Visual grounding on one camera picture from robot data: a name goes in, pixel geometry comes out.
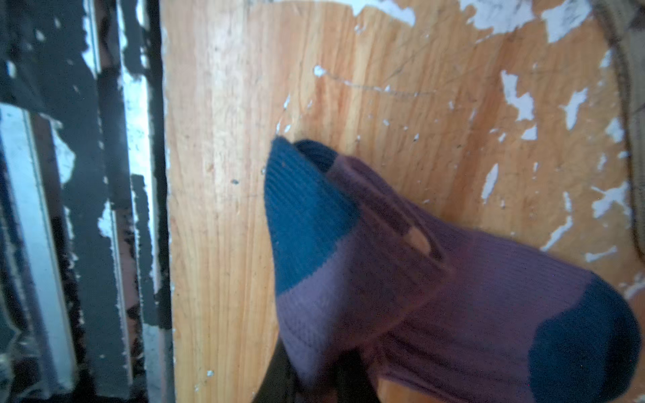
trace wood grain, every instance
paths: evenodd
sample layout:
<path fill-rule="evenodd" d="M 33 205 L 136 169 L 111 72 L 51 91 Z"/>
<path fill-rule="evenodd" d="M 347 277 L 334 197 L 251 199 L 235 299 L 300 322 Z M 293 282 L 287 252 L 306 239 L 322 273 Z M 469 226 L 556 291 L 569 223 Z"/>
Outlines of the wood grain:
<path fill-rule="evenodd" d="M 599 68 L 607 45 L 597 22 L 587 18 L 553 44 L 540 19 L 484 39 L 490 31 L 468 24 L 472 7 L 398 3 L 414 9 L 414 27 L 335 3 L 162 1 L 178 402 L 248 402 L 270 359 L 277 323 L 263 166 L 277 126 L 360 157 L 463 226 L 541 247 L 570 214 L 572 228 L 548 253 L 635 289 L 644 268 L 629 197 L 593 217 L 602 194 L 592 188 L 628 180 L 618 156 L 626 145 L 604 132 L 620 105 L 613 70 Z M 536 2 L 533 13 L 559 3 Z M 315 66 L 327 73 L 317 77 Z M 534 121 L 516 121 L 503 70 L 519 76 L 518 95 L 534 98 Z M 569 131 L 561 105 L 584 88 Z M 534 124 L 538 139 L 522 140 Z M 494 164 L 499 177 L 484 204 Z M 617 253 L 586 261 L 612 246 Z M 622 402 L 645 393 L 644 367 Z M 379 393 L 384 402 L 434 401 L 387 382 Z"/>

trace purple sock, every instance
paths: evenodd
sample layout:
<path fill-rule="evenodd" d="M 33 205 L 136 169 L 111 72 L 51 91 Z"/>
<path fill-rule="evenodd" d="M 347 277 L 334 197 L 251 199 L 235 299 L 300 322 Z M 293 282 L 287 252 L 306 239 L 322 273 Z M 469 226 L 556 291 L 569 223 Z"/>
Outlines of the purple sock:
<path fill-rule="evenodd" d="M 313 141 L 275 140 L 265 204 L 280 334 L 305 390 L 331 387 L 356 347 L 372 373 L 448 402 L 627 390 L 639 327 L 594 273 L 442 222 Z"/>

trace peeling white paint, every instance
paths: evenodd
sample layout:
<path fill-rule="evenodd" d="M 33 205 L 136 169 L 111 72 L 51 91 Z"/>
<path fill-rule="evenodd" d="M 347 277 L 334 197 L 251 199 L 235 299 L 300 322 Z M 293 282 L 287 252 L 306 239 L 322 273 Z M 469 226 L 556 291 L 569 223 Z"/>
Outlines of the peeling white paint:
<path fill-rule="evenodd" d="M 542 20 L 546 22 L 549 43 L 559 41 L 579 27 L 590 13 L 588 0 L 564 0 L 561 5 L 543 11 Z"/>
<path fill-rule="evenodd" d="M 135 9 L 135 12 L 137 14 L 137 21 L 139 22 L 139 25 L 141 28 L 145 30 L 150 29 L 150 19 L 148 18 L 148 13 L 145 12 L 143 6 L 145 5 L 144 1 L 138 1 L 137 2 L 137 8 Z"/>
<path fill-rule="evenodd" d="M 11 60 L 6 61 L 6 73 L 11 77 L 12 79 L 15 79 L 16 76 L 18 75 L 18 71 L 15 68 L 14 62 Z"/>
<path fill-rule="evenodd" d="M 562 238 L 562 236 L 564 235 L 564 233 L 570 230 L 571 227 L 573 227 L 573 218 L 570 215 L 568 215 L 566 216 L 566 222 L 563 225 L 556 228 L 555 231 L 551 232 L 551 237 L 549 238 L 549 241 L 543 247 L 541 247 L 540 250 L 543 252 L 546 252 L 549 249 L 551 249 L 551 247 L 555 245 L 555 243 L 559 241 L 560 238 Z"/>
<path fill-rule="evenodd" d="M 97 221 L 97 226 L 102 237 L 112 238 L 112 207 L 109 200 L 105 201 L 103 213 Z"/>
<path fill-rule="evenodd" d="M 56 165 L 58 165 L 58 176 L 61 180 L 61 186 L 64 186 L 72 178 L 74 172 L 74 162 L 76 154 L 61 140 L 58 131 L 63 128 L 59 121 L 50 119 L 52 129 L 52 139 L 54 140 L 54 151 L 56 153 Z"/>
<path fill-rule="evenodd" d="M 70 219 L 70 213 L 72 212 L 67 206 L 63 206 L 63 211 L 65 213 L 65 225 L 67 227 L 67 239 L 69 241 L 74 240 L 74 227 L 72 226 L 72 220 Z"/>
<path fill-rule="evenodd" d="M 99 61 L 98 49 L 98 36 L 96 32 L 96 21 L 94 21 L 94 0 L 83 0 L 83 30 L 85 30 L 85 45 L 87 49 L 81 52 L 85 64 L 90 69 L 94 79 L 96 80 L 97 74 L 101 71 L 101 63 Z"/>
<path fill-rule="evenodd" d="M 566 222 L 559 226 L 558 228 L 555 229 L 555 231 L 551 232 L 551 235 L 549 237 L 549 240 L 544 244 L 543 247 L 540 248 L 541 251 L 548 251 L 555 245 L 557 241 L 562 238 L 565 232 L 571 229 L 573 227 L 573 217 L 571 216 L 571 212 L 573 211 L 573 205 L 571 204 L 571 197 L 569 196 L 569 192 L 563 192 L 562 193 L 562 198 L 564 199 L 564 209 L 569 213 L 569 215 L 566 216 Z"/>
<path fill-rule="evenodd" d="M 521 137 L 522 140 L 535 141 L 537 140 L 537 126 L 533 126 L 524 131 Z"/>
<path fill-rule="evenodd" d="M 643 275 L 643 273 L 640 272 L 636 274 L 636 276 L 634 276 L 634 282 L 631 285 L 627 286 L 625 290 L 623 290 L 622 296 L 626 300 L 630 300 L 634 298 L 634 296 L 636 296 L 636 294 L 638 294 L 642 290 L 645 290 L 645 275 Z"/>
<path fill-rule="evenodd" d="M 315 66 L 313 67 L 313 74 L 314 74 L 316 77 L 322 77 L 322 76 L 324 76 L 325 74 L 327 74 L 327 70 L 325 70 L 324 68 L 320 67 L 320 66 L 317 64 L 317 65 L 315 65 Z"/>
<path fill-rule="evenodd" d="M 567 130 L 573 129 L 576 121 L 578 120 L 578 109 L 580 105 L 587 100 L 587 88 L 582 91 L 574 91 L 571 95 L 568 105 L 560 105 L 560 109 L 564 110 L 566 114 L 566 128 Z"/>
<path fill-rule="evenodd" d="M 620 143 L 625 137 L 625 131 L 622 129 L 620 120 L 615 117 L 613 118 L 607 127 L 605 128 L 605 133 L 613 139 L 613 142 Z"/>
<path fill-rule="evenodd" d="M 618 248 L 616 247 L 616 245 L 614 245 L 614 246 L 610 247 L 609 249 L 607 249 L 604 252 L 600 252 L 600 253 L 585 253 L 584 254 L 584 260 L 586 260 L 587 263 L 591 263 L 591 262 L 595 262 L 598 259 L 602 259 L 605 256 L 612 255 L 612 254 L 614 254 L 616 252 L 618 252 Z"/>
<path fill-rule="evenodd" d="M 493 29 L 491 35 L 505 34 L 535 19 L 531 0 L 459 0 L 462 11 L 475 8 L 467 21 L 478 30 Z"/>
<path fill-rule="evenodd" d="M 490 172 L 486 175 L 486 182 L 484 183 L 484 188 L 482 189 L 482 200 L 484 204 L 488 202 L 488 197 L 493 193 L 495 188 L 495 183 L 497 182 L 497 176 L 499 174 L 499 164 L 493 165 Z"/>
<path fill-rule="evenodd" d="M 563 192 L 562 198 L 564 199 L 564 209 L 567 213 L 572 213 L 573 204 L 571 203 L 571 196 L 569 196 L 569 192 Z"/>
<path fill-rule="evenodd" d="M 517 76 L 507 74 L 502 70 L 502 84 L 504 85 L 504 96 L 506 103 L 517 109 L 516 121 L 532 121 L 533 116 L 533 97 L 525 92 L 521 97 L 517 97 Z"/>
<path fill-rule="evenodd" d="M 607 163 L 607 155 L 602 153 L 600 159 L 598 160 L 598 165 L 596 165 L 596 170 L 601 172 L 604 169 L 604 165 Z"/>
<path fill-rule="evenodd" d="M 598 65 L 598 68 L 607 68 L 611 65 L 611 55 L 612 55 L 611 48 L 607 49 L 607 52 L 605 52 L 604 56 L 602 56 L 602 59 L 600 60 L 600 64 Z"/>
<path fill-rule="evenodd" d="M 597 219 L 602 217 L 614 203 L 622 207 L 622 213 L 625 216 L 631 218 L 631 208 L 626 202 L 628 196 L 627 193 L 630 190 L 630 183 L 628 181 L 624 181 L 617 188 L 601 190 L 592 186 L 591 189 L 602 194 L 601 199 L 598 199 L 591 204 L 591 208 L 593 208 L 593 218 Z"/>
<path fill-rule="evenodd" d="M 283 1 L 291 0 L 273 0 L 274 3 L 282 3 Z M 365 7 L 376 8 L 379 11 L 384 12 L 389 15 L 391 18 L 406 23 L 407 25 L 414 26 L 416 22 L 416 17 L 414 15 L 414 10 L 410 7 L 401 8 L 397 3 L 394 3 L 392 0 L 312 0 L 316 3 L 318 2 L 329 2 L 329 3 L 338 3 L 352 8 L 354 17 L 358 16 Z"/>

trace black paint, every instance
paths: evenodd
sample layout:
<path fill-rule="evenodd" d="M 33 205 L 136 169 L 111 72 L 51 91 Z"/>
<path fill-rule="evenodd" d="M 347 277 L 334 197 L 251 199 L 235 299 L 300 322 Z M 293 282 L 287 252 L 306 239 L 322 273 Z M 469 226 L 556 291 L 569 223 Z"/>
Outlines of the black paint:
<path fill-rule="evenodd" d="M 117 284 L 109 238 L 97 226 L 110 197 L 105 155 L 99 147 L 96 81 L 81 57 L 86 50 L 81 0 L 43 0 L 33 9 L 33 27 L 46 40 L 33 46 L 33 72 L 43 100 L 43 110 L 61 121 L 61 139 L 75 153 L 75 167 L 62 190 L 63 204 L 70 209 L 74 229 L 71 249 L 78 257 L 74 270 L 78 297 L 84 313 L 86 357 L 98 395 L 127 398 L 128 363 L 122 342 L 121 319 L 117 309 Z M 54 25 L 54 18 L 61 28 Z"/>
<path fill-rule="evenodd" d="M 152 151 L 154 157 L 154 176 L 157 184 L 157 214 L 159 245 L 159 271 L 161 287 L 155 295 L 157 303 L 159 327 L 172 329 L 170 307 L 170 249 L 168 245 L 168 184 L 166 182 L 166 147 L 164 143 L 164 113 L 163 113 L 163 64 L 161 60 L 161 20 L 159 2 L 149 1 L 148 18 L 150 30 L 143 30 L 143 40 L 148 45 L 148 60 L 150 68 L 147 71 L 148 83 L 152 96 L 148 104 L 154 135 Z"/>

